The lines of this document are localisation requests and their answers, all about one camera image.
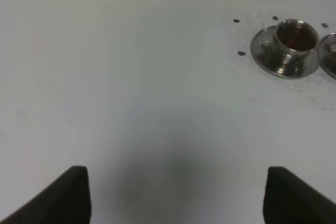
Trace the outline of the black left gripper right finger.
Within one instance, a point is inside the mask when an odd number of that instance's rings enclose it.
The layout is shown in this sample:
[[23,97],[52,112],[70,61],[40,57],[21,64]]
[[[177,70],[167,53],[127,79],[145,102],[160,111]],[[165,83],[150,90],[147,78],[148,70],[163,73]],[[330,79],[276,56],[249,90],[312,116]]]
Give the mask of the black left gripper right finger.
[[263,217],[267,224],[335,223],[335,203],[284,167],[268,168]]

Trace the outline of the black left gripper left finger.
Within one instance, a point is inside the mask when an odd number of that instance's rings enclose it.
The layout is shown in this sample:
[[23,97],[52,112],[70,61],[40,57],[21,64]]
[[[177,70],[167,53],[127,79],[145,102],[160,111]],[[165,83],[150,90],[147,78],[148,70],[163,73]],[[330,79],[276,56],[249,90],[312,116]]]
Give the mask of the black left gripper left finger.
[[72,166],[1,223],[90,223],[88,170]]

